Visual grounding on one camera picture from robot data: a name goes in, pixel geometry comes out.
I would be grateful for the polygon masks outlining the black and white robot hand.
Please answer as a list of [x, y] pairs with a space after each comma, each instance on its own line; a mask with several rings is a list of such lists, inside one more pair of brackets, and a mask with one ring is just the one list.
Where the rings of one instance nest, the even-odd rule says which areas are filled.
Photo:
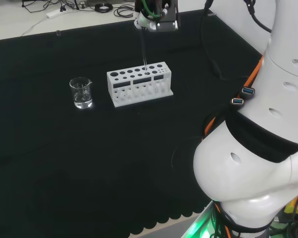
[[136, 0], [134, 25], [139, 30], [172, 32], [178, 30], [177, 0]]

